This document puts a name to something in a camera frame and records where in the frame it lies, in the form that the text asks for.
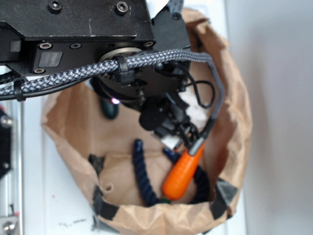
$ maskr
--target bolt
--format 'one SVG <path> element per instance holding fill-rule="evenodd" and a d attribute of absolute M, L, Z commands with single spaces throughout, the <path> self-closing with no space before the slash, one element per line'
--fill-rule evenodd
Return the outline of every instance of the bolt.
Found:
<path fill-rule="evenodd" d="M 144 44 L 145 47 L 151 47 L 153 45 L 153 42 L 147 42 Z"/>
<path fill-rule="evenodd" d="M 13 124 L 12 120 L 7 115 L 3 115 L 0 122 L 3 128 L 10 128 Z"/>
<path fill-rule="evenodd" d="M 162 62 L 156 63 L 155 68 L 157 70 L 162 70 L 162 69 L 164 69 L 164 64 Z"/>
<path fill-rule="evenodd" d="M 51 43 L 41 43 L 41 44 L 39 44 L 39 48 L 42 49 L 42 50 L 47 50 L 47 49 L 50 49 L 51 47 L 52 47 Z"/>
<path fill-rule="evenodd" d="M 178 12 L 176 12 L 176 13 L 174 13 L 174 14 L 172 15 L 172 17 L 173 17 L 174 20 L 178 21 L 178 20 L 181 19 L 181 14 L 178 13 Z"/>
<path fill-rule="evenodd" d="M 70 45 L 69 47 L 72 49 L 78 49 L 78 48 L 82 47 L 82 45 L 80 43 L 74 43 L 74 44 Z"/>
<path fill-rule="evenodd" d="M 37 69 L 37 70 L 34 70 L 34 73 L 37 73 L 37 74 L 39 74 L 39 73 L 44 73 L 44 72 L 45 72 L 44 69 Z"/>
<path fill-rule="evenodd" d="M 48 10 L 53 14 L 59 14 L 62 9 L 62 4 L 58 0 L 52 0 L 48 4 Z"/>
<path fill-rule="evenodd" d="M 3 226 L 3 230 L 5 234 L 12 234 L 15 230 L 15 224 L 13 224 L 12 222 L 6 222 Z"/>
<path fill-rule="evenodd" d="M 118 15 L 124 16 L 128 11 L 128 5 L 124 1 L 119 1 L 116 5 L 115 11 Z"/>
<path fill-rule="evenodd" d="M 4 169 L 8 169 L 10 167 L 9 163 L 3 163 L 2 166 Z"/>

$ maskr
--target gray braided cable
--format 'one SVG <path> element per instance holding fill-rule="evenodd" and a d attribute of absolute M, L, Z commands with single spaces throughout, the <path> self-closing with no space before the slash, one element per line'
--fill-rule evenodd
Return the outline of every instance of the gray braided cable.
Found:
<path fill-rule="evenodd" d="M 134 69 L 172 60 L 207 62 L 208 64 L 213 63 L 212 57 L 206 53 L 195 53 L 181 49 L 134 55 L 128 57 L 126 62 L 130 69 Z M 102 73 L 112 72 L 117 69 L 118 63 L 115 60 L 108 60 L 97 64 L 82 66 L 80 68 L 68 70 L 66 72 L 53 74 L 36 80 L 27 81 L 22 84 L 21 89 L 23 93 L 31 93 L 60 86 L 77 80 L 83 80 Z M 0 95 L 7 94 L 14 94 L 13 86 L 0 89 Z"/>

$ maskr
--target blue rope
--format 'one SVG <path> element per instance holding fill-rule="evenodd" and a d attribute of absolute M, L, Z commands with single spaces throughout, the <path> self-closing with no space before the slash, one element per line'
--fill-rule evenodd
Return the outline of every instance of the blue rope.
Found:
<path fill-rule="evenodd" d="M 156 203 L 160 203 L 161 200 L 157 198 L 156 193 L 151 187 L 150 180 L 146 171 L 142 147 L 142 141 L 135 140 L 133 152 L 135 175 L 143 200 L 146 202 L 147 206 L 153 206 Z M 175 164 L 180 158 L 179 153 L 175 153 L 168 148 L 165 148 L 163 152 L 173 164 Z M 210 182 L 206 172 L 203 171 L 199 166 L 197 167 L 197 170 L 195 172 L 194 181 L 197 185 L 197 192 L 190 204 L 206 202 L 210 194 Z"/>

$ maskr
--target white surface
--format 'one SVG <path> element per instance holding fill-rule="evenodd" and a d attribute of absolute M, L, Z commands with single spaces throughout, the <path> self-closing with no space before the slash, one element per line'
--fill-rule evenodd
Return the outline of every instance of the white surface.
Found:
<path fill-rule="evenodd" d="M 221 0 L 186 1 L 186 5 L 211 16 L 213 25 L 227 36 L 224 2 Z M 76 186 L 50 137 L 39 125 L 43 98 L 25 103 L 24 193 L 25 235 L 109 234 L 91 231 L 92 210 Z M 245 211 L 241 197 L 237 214 L 210 235 L 245 235 Z"/>
<path fill-rule="evenodd" d="M 254 118 L 249 235 L 313 234 L 313 1 L 227 0 Z"/>

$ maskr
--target crumpled paper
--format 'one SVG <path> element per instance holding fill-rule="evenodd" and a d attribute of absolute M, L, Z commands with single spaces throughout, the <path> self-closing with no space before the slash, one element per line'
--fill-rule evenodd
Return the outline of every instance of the crumpled paper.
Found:
<path fill-rule="evenodd" d="M 224 104 L 201 159 L 201 166 L 210 179 L 209 201 L 212 201 L 218 178 L 238 189 L 242 187 L 252 130 L 250 102 L 240 72 L 227 49 L 228 42 L 212 29 L 200 13 L 184 10 L 183 17 L 192 50 L 205 51 L 213 57 L 225 86 Z M 191 73 L 196 79 L 211 80 L 204 64 L 192 63 Z M 210 97 L 210 93 L 204 90 L 201 96 L 205 99 L 205 96 Z M 147 171 L 158 195 L 161 195 L 159 185 L 170 163 L 162 154 L 162 144 L 140 127 L 138 119 L 138 112 L 120 106 L 117 119 L 107 120 L 101 114 L 98 97 L 84 84 L 53 94 L 46 103 L 42 125 L 55 141 L 89 203 L 93 204 L 94 188 L 99 186 L 104 200 L 120 205 L 113 220 L 99 217 L 101 221 L 127 235 L 194 235 L 216 227 L 235 213 L 240 190 L 227 211 L 216 220 L 209 202 L 196 205 L 158 204 L 150 208 L 141 206 L 142 200 L 134 181 L 123 182 L 134 179 L 130 162 L 134 140 L 144 141 Z M 88 162 L 89 154 L 106 158 L 99 177 Z M 189 190 L 189 195 L 192 195 L 194 189 L 191 187 Z"/>

